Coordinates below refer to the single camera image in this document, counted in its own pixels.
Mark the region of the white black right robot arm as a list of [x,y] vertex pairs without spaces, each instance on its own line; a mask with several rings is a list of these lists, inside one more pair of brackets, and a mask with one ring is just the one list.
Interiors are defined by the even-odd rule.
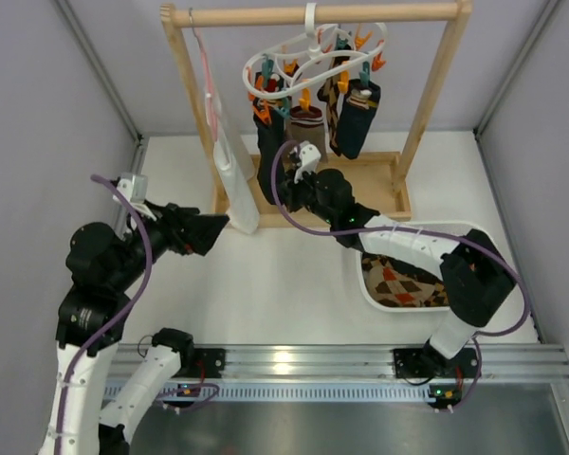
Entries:
[[322,219],[336,241],[368,260],[373,299],[391,308],[447,308],[420,354],[401,369],[413,378],[434,378],[453,368],[468,341],[485,328],[517,283],[499,251],[480,229],[463,236],[426,232],[356,201],[337,170],[289,171],[274,185],[284,209],[306,209]]

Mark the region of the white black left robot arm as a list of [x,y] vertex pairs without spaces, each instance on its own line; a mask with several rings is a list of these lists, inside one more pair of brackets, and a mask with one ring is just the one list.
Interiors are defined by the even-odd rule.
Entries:
[[66,266],[72,286],[58,310],[57,383],[42,454],[126,454],[146,411],[165,383],[193,365],[193,336],[163,328],[141,365],[104,404],[108,373],[135,299],[127,290],[148,280],[147,268],[165,253],[206,255],[227,226],[226,214],[176,204],[142,208],[124,238],[101,222],[80,227]]

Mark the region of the white plastic clip hanger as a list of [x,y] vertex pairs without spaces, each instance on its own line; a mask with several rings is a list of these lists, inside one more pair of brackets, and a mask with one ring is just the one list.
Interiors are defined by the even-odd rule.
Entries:
[[342,92],[348,90],[351,73],[368,85],[386,61],[383,50],[388,29],[373,23],[365,36],[350,34],[338,24],[319,25],[317,5],[304,9],[304,33],[251,57],[242,71],[250,100],[279,100],[306,92],[332,78]]

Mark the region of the dark navy sock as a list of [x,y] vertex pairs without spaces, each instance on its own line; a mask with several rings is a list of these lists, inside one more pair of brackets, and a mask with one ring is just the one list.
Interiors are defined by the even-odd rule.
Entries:
[[257,128],[257,147],[260,152],[257,181],[265,200],[274,206],[271,168],[278,150],[285,143],[285,123],[280,114],[274,113],[271,107],[264,107],[260,100],[254,100],[252,106],[253,121]]

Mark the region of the brown striped sock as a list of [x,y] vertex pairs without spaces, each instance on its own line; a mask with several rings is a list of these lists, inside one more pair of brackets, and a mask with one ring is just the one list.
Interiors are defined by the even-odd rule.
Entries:
[[321,154],[321,162],[327,161],[325,125],[321,109],[314,106],[309,106],[307,110],[301,106],[293,107],[286,121],[286,133],[290,139],[298,142],[309,141],[315,145]]

